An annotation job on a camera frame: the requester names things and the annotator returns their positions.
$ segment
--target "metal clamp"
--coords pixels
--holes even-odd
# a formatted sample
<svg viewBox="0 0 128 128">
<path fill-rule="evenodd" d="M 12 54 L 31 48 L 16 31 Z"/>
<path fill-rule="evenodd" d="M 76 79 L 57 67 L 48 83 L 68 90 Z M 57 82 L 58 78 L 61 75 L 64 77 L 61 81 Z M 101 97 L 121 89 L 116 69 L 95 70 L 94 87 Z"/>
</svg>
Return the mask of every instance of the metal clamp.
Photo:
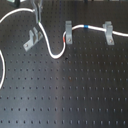
<svg viewBox="0 0 128 128">
<path fill-rule="evenodd" d="M 72 44 L 72 22 L 71 21 L 66 21 L 65 29 L 66 29 L 66 43 Z"/>
<path fill-rule="evenodd" d="M 33 28 L 33 31 L 34 33 L 32 30 L 29 31 L 30 40 L 23 45 L 26 52 L 43 38 L 42 33 L 38 32 L 35 27 Z"/>
<path fill-rule="evenodd" d="M 111 21 L 106 21 L 105 24 L 103 24 L 103 28 L 106 29 L 105 36 L 106 36 L 107 44 L 114 45 L 114 40 L 112 37 L 113 26 Z"/>
<path fill-rule="evenodd" d="M 43 0 L 40 0 L 40 2 L 38 3 L 38 5 L 35 4 L 35 0 L 31 0 L 31 4 L 35 10 L 35 16 L 36 16 L 36 23 L 38 24 L 38 22 L 41 22 L 41 12 L 42 12 L 42 4 L 43 4 Z"/>
</svg>

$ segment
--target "screw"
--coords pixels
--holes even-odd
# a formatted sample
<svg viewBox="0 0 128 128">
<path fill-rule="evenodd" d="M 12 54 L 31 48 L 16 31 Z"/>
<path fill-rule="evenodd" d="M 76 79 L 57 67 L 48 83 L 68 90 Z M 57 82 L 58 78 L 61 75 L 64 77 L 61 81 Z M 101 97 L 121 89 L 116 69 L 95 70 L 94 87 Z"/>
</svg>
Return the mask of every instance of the screw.
<svg viewBox="0 0 128 128">
<path fill-rule="evenodd" d="M 113 43 L 113 40 L 112 39 L 110 39 L 109 41 L 110 41 L 110 43 Z"/>
<path fill-rule="evenodd" d="M 68 42 L 71 42 L 71 39 L 70 38 L 68 39 Z"/>
<path fill-rule="evenodd" d="M 28 44 L 26 44 L 26 47 L 28 47 Z"/>
</svg>

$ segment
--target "black metal surface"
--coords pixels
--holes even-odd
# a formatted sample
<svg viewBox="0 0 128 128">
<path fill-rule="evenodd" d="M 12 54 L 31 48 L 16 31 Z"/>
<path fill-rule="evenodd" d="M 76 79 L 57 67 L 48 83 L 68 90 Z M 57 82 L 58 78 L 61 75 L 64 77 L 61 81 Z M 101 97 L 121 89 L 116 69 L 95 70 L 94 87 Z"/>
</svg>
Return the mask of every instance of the black metal surface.
<svg viewBox="0 0 128 128">
<path fill-rule="evenodd" d="M 5 0 L 0 2 L 3 17 L 13 8 Z M 110 20 L 114 30 L 128 32 L 124 2 L 45 1 L 43 5 L 42 24 L 55 54 L 62 49 L 66 20 L 73 26 L 100 27 Z M 27 1 L 21 7 L 31 5 Z M 127 128 L 128 38 L 113 36 L 115 45 L 108 46 L 104 33 L 78 29 L 73 45 L 54 60 L 45 40 L 27 53 L 23 49 L 34 26 L 38 27 L 35 16 L 29 12 L 16 13 L 0 24 L 0 49 L 6 61 L 0 128 Z"/>
</svg>

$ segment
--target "cable clamp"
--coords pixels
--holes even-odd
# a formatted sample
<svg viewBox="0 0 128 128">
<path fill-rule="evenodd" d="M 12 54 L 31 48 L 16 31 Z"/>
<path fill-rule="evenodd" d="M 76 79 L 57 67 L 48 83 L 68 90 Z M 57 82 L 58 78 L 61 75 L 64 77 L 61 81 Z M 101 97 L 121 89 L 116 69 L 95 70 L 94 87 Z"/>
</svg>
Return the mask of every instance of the cable clamp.
<svg viewBox="0 0 128 128">
<path fill-rule="evenodd" d="M 112 37 L 113 26 L 111 21 L 106 21 L 105 24 L 103 24 L 103 28 L 106 29 L 105 36 L 106 36 L 107 44 L 114 45 L 114 40 Z"/>
<path fill-rule="evenodd" d="M 30 40 L 23 45 L 26 52 L 43 38 L 42 33 L 38 32 L 35 27 L 33 28 L 33 31 L 34 33 L 32 30 L 29 31 Z"/>
<path fill-rule="evenodd" d="M 66 21 L 65 29 L 66 29 L 66 43 L 72 44 L 72 22 L 71 21 Z"/>
<path fill-rule="evenodd" d="M 41 22 L 41 13 L 42 13 L 42 9 L 43 9 L 43 0 L 39 0 L 39 3 L 36 4 L 35 3 L 35 0 L 31 0 L 31 4 L 34 8 L 34 13 L 35 13 L 35 16 L 36 16 L 36 23 L 38 24 L 38 22 L 40 21 Z"/>
</svg>

